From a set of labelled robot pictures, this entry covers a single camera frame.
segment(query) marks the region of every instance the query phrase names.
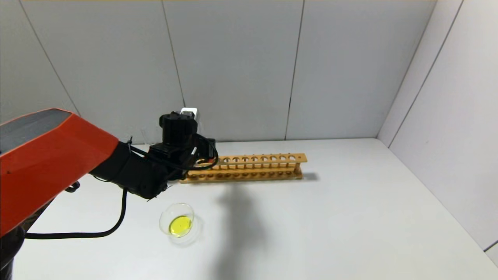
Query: wooden test tube rack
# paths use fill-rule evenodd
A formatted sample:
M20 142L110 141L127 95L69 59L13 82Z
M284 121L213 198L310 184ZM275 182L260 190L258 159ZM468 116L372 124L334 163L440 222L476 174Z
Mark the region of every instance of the wooden test tube rack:
M181 183L234 181L266 181L302 179L303 153L277 153L220 156L218 163L207 170L191 170ZM210 163L197 164L206 166Z

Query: table surface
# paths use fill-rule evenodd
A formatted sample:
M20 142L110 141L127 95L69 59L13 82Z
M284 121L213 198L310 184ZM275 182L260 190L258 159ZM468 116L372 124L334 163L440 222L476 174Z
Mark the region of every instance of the table surface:
M303 180L176 184L146 202L129 195L108 237L26 240L16 279L498 279L498 268L380 141L220 143L221 155L304 152ZM85 176L30 232L104 231L121 189ZM162 211L190 204L202 232L180 247L159 230Z

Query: robotic arm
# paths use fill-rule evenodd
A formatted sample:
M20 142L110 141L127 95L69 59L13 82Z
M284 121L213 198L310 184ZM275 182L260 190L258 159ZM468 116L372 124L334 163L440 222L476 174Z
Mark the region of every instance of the robotic arm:
M151 145L148 152L60 109L0 125L2 277L9 274L24 240L22 223L83 175L117 184L124 190L125 203L127 192L151 199L188 170L216 165L215 140L197 134L196 115L195 108L184 108L161 116L162 142ZM195 167L198 162L211 164Z

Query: glass petri dish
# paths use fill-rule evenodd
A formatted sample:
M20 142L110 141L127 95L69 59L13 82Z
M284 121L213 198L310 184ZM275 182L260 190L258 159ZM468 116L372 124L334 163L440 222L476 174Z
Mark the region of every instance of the glass petri dish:
M194 209L186 203L175 203L161 213L159 228L172 238L183 238L194 226Z

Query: black cable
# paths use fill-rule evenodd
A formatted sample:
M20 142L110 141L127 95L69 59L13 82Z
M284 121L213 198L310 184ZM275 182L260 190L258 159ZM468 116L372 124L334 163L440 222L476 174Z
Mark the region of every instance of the black cable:
M121 214L118 222L109 230L103 232L71 232L71 233L26 233L26 239L68 239L68 238L97 238L107 236L120 227L126 212L126 194L128 191L123 189L121 200Z
M206 141L208 143L208 145L211 146L211 148L213 148L213 152L215 153L215 160L213 161L213 163L206 165L206 166L201 166L201 167L180 166L180 165L174 164L170 161L157 158L157 157L155 157L155 156L153 156L153 155L151 155L151 154L149 154L149 153L147 153L147 152L145 152L137 147L134 147L134 146L131 146L131 150L138 153L138 154L145 156L146 158L148 158L152 161L155 161L156 163L164 164L164 165L169 166L171 168L176 168L176 169L180 169L180 170L206 170L206 169L210 169L218 163L218 160L219 160L218 151L216 150L216 147L209 140L207 140L204 136L202 136L200 134L195 134L195 135L198 138Z
M484 252L486 252L487 250L491 249L496 244L498 244L498 240L496 240L493 244L489 245L486 249L484 249Z

